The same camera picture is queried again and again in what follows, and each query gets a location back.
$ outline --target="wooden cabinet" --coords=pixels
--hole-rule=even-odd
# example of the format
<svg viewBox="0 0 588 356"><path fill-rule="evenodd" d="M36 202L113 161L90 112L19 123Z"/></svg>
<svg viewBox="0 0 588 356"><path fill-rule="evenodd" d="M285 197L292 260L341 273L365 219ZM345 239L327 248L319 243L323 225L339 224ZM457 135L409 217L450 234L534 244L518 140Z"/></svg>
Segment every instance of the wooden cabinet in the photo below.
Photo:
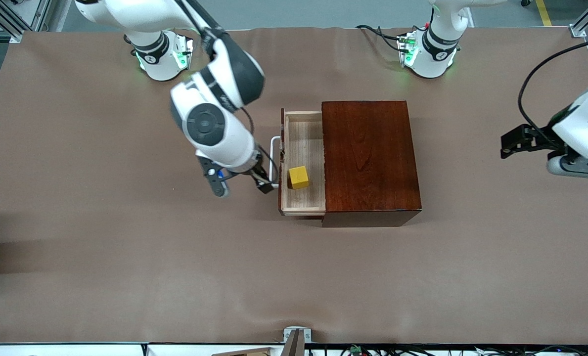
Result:
<svg viewBox="0 0 588 356"><path fill-rule="evenodd" d="M279 210L323 227L401 226L421 211L405 101L329 101L281 111ZM310 186L287 187L307 167Z"/></svg>

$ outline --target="yellow floor stripe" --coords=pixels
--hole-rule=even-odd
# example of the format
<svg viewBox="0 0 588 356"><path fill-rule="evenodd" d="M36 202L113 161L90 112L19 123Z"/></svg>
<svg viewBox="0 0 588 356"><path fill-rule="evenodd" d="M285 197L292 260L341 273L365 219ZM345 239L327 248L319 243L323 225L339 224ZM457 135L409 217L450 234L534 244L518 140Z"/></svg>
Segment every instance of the yellow floor stripe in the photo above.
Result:
<svg viewBox="0 0 588 356"><path fill-rule="evenodd" d="M542 18L542 24L544 26L553 26L551 24L551 19L549 18L549 13L546 11L544 0L536 0L536 4L538 5L538 11L540 11L540 18Z"/></svg>

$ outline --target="white metal handle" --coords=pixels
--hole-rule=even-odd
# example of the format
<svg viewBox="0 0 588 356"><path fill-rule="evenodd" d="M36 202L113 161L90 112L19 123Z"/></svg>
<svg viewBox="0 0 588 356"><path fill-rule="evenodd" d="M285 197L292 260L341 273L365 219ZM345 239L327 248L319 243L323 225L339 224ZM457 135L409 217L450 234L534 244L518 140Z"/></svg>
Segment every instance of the white metal handle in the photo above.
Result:
<svg viewBox="0 0 588 356"><path fill-rule="evenodd" d="M274 167L272 162L276 162L276 159L274 158L274 141L275 140L280 140L280 136L274 136L271 138L270 140L270 181L273 182L272 180L272 172L275 169L278 169L278 167ZM278 152L278 161L280 162L280 150ZM278 183L276 184L272 184L271 186L278 188Z"/></svg>

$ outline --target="wire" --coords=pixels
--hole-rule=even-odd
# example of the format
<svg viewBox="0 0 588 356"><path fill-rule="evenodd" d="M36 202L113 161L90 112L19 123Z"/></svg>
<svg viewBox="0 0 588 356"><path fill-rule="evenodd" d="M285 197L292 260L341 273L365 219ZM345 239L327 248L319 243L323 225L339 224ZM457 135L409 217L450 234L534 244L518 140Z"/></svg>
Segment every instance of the wire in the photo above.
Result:
<svg viewBox="0 0 588 356"><path fill-rule="evenodd" d="M428 26L430 26L430 23L432 23L432 19L433 18L434 18L434 7L432 8L432 11L430 11L430 22L428 22ZM417 27L417 26L413 25L413 29L418 29L418 30L421 30L421 31L425 31L428 28L425 27L425 26L423 26L423 27Z"/></svg>
<svg viewBox="0 0 588 356"><path fill-rule="evenodd" d="M250 133L253 135L254 134L254 120L252 120L252 117L250 116L250 114L248 113L248 110L246 110L246 108L241 108L241 110L243 110L243 112L246 113L246 116L248 117L248 121L250 122Z"/></svg>
<svg viewBox="0 0 588 356"><path fill-rule="evenodd" d="M527 120L527 122L529 122L529 125L531 125L536 131L538 131L538 133L542 136L543 139L547 140L547 142L551 142L551 145L553 145L554 149L561 149L560 144L557 144L554 140L549 139L549 137L543 133L543 131L540 130L540 128L538 128L538 125L536 125L535 122L533 122L533 120L531 120L531 118L529 117L529 115L527 115L527 112L524 110L524 108L522 107L522 94L524 94L525 89L527 88L527 84L529 83L529 80L531 79L531 77L533 77L533 75L540 69L542 68L543 65L547 64L549 61L551 61L552 59L561 56L565 53L571 52L572 50L576 50L582 47L586 47L588 45L588 41L584 42L584 43L580 43L577 45L574 45L573 47L569 47L567 49L563 49L555 54L552 54L551 56L549 56L547 59L543 60L540 62L540 64L538 64L535 68L533 68L533 70L531 71L531 73L529 73L529 75L527 75L527 78L525 79L525 81L522 83L522 87L520 88L520 92L518 93L518 110L520 110L520 114L522 115L522 117L525 118L525 120Z"/></svg>
<svg viewBox="0 0 588 356"><path fill-rule="evenodd" d="M402 349L400 349L400 348L399 348L400 346L405 346L405 345L397 345L397 346L398 346L398 347L397 347L397 350L400 350L400 353L397 353L397 351L396 351L396 350L386 350L386 352L388 352L389 354L391 354L391 355L393 355L393 356L400 356L401 354L409 354L409 355L411 355L411 356L419 356L418 354L415 354L415 353L414 353L414 352L412 352L412 351L409 351L409 350L402 350Z"/></svg>
<svg viewBox="0 0 588 356"><path fill-rule="evenodd" d="M391 45L391 43L388 42L388 39L397 40L397 38L382 33L382 28L379 27L379 26L377 27L377 30L374 29L373 27L368 26L368 25L359 25L359 26L356 26L355 28L356 29L367 29L367 30L370 30L374 34L380 36L384 40L384 42L386 43L386 45L388 45L388 47L393 48L394 50L397 50L397 52L408 53L408 50L406 50L406 49L397 48L394 45Z"/></svg>
<svg viewBox="0 0 588 356"><path fill-rule="evenodd" d="M572 352L578 354L579 356L587 356L585 352L562 345L551 345L535 352L527 352L526 350L520 350L516 348L513 348L513 351L485 348L484 351L489 351L491 353L485 353L482 354L482 356L537 356L537 354L540 354L541 352L547 352L551 349L559 349L560 351Z"/></svg>

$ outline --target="brown table surface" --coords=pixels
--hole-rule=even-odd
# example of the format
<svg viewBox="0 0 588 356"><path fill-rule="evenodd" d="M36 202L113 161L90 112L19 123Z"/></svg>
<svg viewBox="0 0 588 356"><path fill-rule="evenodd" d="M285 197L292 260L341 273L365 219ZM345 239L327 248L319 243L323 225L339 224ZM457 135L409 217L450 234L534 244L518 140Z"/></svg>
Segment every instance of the brown table surface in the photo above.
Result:
<svg viewBox="0 0 588 356"><path fill-rule="evenodd" d="M581 39L470 29L427 80L359 30L233 36L267 76L248 106L265 146L281 108L407 100L423 212L320 228L244 178L217 199L169 114L179 79L148 79L119 33L27 33L0 73L0 342L271 342L295 324L319 342L588 343L588 180L498 151L525 75ZM586 87L588 52L558 58L529 115Z"/></svg>

